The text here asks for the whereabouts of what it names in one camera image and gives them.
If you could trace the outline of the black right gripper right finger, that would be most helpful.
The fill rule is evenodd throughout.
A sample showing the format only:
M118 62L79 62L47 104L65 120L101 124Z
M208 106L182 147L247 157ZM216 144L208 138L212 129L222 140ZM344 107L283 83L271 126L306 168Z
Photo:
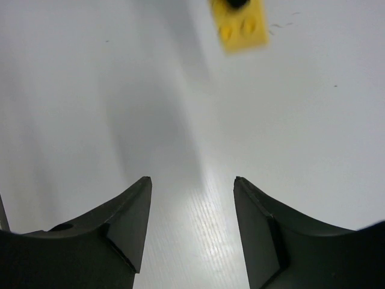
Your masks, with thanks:
M250 288L384 288L384 222L333 226L239 176L233 193Z

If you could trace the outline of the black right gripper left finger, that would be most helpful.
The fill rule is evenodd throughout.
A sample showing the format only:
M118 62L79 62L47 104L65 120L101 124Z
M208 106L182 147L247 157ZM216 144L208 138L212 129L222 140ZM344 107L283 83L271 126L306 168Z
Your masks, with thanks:
M132 288L140 272L152 181L49 231L1 231L1 288Z

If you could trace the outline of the small yellow lego plate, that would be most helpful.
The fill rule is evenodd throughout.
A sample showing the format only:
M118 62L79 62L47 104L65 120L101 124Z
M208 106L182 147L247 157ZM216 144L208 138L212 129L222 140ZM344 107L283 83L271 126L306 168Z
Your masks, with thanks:
M210 0L218 39L227 54L261 48L269 43L264 2Z

